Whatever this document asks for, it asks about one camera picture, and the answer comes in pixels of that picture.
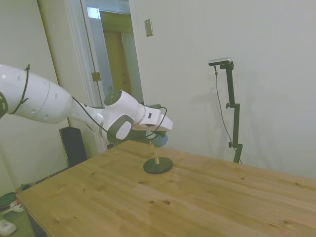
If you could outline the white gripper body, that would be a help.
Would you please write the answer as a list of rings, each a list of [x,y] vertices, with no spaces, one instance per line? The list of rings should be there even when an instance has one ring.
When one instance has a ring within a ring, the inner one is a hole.
[[[133,130],[171,131],[173,122],[166,116],[166,108],[161,105],[145,105],[142,119],[135,123]]]

